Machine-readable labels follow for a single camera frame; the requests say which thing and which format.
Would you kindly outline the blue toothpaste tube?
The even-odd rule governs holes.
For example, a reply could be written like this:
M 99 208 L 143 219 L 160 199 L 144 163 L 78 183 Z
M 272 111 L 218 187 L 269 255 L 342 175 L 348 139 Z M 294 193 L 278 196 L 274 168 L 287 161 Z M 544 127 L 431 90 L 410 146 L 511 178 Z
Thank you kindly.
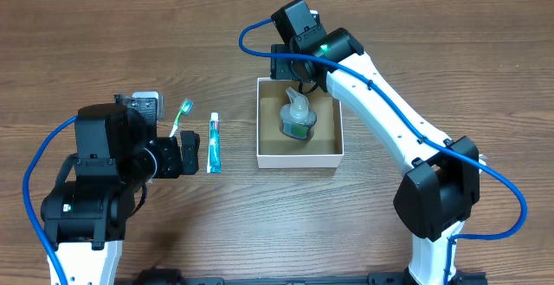
M 221 173 L 219 113 L 213 112 L 209 122 L 209 156 L 207 173 Z

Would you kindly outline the clear pump bottle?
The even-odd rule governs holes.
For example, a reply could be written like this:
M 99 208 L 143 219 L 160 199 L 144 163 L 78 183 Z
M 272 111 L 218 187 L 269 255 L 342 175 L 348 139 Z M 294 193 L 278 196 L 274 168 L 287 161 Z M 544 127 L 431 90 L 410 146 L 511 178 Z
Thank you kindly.
M 290 100 L 280 109 L 280 130 L 293 139 L 309 140 L 312 128 L 317 122 L 317 114 L 309 107 L 309 100 L 292 87 L 286 89 Z

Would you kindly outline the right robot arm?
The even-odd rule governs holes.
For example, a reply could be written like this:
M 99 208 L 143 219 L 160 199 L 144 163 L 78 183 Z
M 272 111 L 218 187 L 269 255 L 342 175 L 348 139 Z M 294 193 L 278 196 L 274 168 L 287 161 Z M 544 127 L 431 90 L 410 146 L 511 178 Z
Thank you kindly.
M 477 146 L 451 140 L 429 124 L 378 73 L 346 29 L 282 29 L 271 49 L 272 76 L 308 81 L 352 110 L 387 150 L 403 179 L 393 199 L 411 232 L 407 277 L 415 284 L 451 284 L 454 236 L 480 199 Z

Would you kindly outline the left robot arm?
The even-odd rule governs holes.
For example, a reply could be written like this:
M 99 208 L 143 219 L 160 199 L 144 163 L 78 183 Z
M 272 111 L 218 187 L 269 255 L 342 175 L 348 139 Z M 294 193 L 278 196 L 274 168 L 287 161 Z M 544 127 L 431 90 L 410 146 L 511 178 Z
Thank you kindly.
M 143 205 L 154 178 L 179 178 L 199 169 L 200 137 L 157 135 L 156 103 L 138 108 L 107 103 L 81 108 L 74 121 L 76 152 L 67 156 L 41 218 L 53 284 L 112 284 L 126 235 L 126 222 Z

